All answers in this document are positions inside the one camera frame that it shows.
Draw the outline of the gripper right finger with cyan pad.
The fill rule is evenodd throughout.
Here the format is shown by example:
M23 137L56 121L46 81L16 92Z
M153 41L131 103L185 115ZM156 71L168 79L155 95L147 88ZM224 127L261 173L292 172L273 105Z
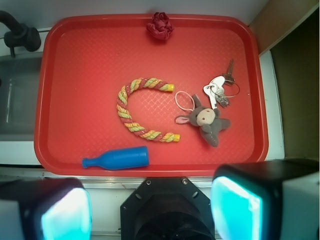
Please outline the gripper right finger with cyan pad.
M210 206L224 240L317 240L320 164L310 159L223 164Z

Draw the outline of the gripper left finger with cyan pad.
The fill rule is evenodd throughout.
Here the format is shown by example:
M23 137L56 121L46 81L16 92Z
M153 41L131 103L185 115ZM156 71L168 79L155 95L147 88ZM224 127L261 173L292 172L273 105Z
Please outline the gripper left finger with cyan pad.
M92 205L76 178L0 183L2 240L89 240Z

